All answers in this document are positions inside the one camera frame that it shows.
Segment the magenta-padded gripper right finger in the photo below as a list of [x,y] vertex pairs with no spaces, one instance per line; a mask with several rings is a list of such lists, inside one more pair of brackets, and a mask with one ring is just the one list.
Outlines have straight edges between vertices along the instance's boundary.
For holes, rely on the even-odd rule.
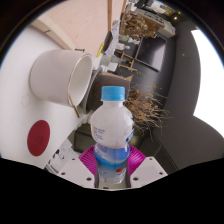
[[127,173],[130,188],[140,188],[167,176],[153,156],[146,157],[133,146],[130,146]]

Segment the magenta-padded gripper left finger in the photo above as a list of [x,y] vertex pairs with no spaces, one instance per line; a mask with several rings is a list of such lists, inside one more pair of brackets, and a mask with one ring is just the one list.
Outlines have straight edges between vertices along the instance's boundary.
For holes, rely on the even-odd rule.
[[58,176],[84,188],[96,188],[99,178],[94,147],[89,147],[78,157],[70,158]]

